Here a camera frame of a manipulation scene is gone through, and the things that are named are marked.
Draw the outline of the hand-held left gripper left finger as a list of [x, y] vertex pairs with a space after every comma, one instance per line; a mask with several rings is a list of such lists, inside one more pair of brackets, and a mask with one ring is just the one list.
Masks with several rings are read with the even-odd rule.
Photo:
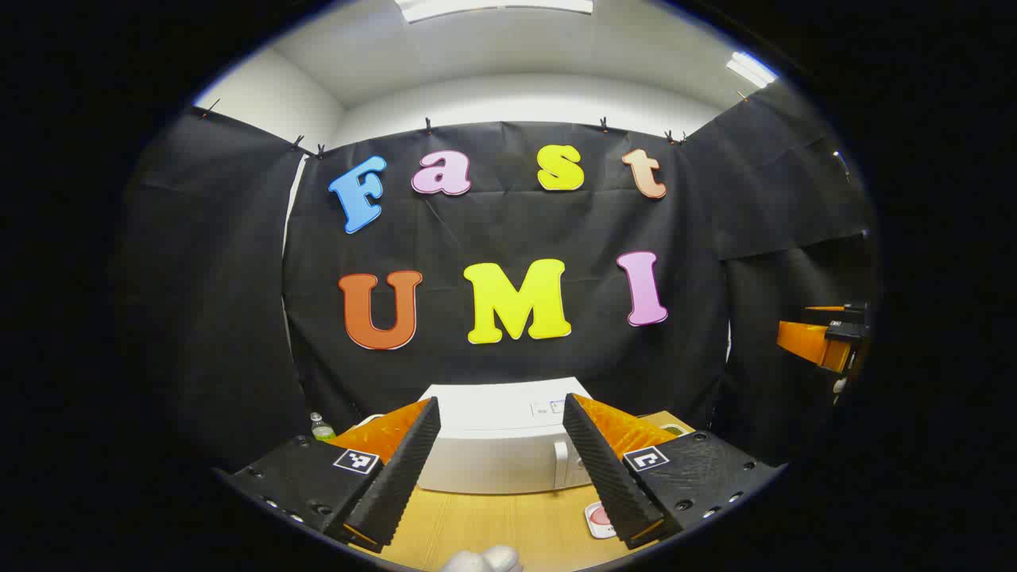
[[441, 427], [439, 400], [429, 397], [332, 439], [298, 435], [215, 475], [298, 528], [379, 553], [392, 544]]

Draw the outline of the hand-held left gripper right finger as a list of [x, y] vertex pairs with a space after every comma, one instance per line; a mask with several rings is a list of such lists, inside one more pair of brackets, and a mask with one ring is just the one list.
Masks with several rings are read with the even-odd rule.
[[786, 471], [709, 431], [677, 437], [570, 393], [563, 426], [618, 539], [629, 549], [691, 535]]

